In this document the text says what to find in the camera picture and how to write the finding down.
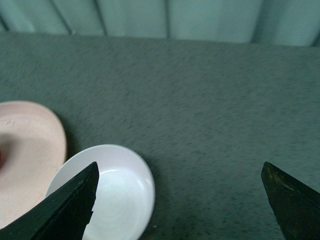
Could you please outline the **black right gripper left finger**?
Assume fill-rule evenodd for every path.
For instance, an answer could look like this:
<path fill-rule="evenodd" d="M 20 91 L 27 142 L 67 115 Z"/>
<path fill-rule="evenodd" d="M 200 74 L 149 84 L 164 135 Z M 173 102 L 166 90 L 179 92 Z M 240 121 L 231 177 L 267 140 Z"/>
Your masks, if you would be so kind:
<path fill-rule="evenodd" d="M 2 240 L 81 240 L 93 215 L 99 181 L 93 162 L 0 231 Z"/>

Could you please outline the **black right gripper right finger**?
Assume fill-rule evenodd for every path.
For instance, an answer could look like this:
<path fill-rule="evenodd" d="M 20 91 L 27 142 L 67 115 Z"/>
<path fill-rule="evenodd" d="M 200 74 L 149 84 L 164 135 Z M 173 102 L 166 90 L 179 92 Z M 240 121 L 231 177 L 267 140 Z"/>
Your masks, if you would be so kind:
<path fill-rule="evenodd" d="M 267 161 L 261 179 L 284 238 L 318 240 L 320 193 Z"/>

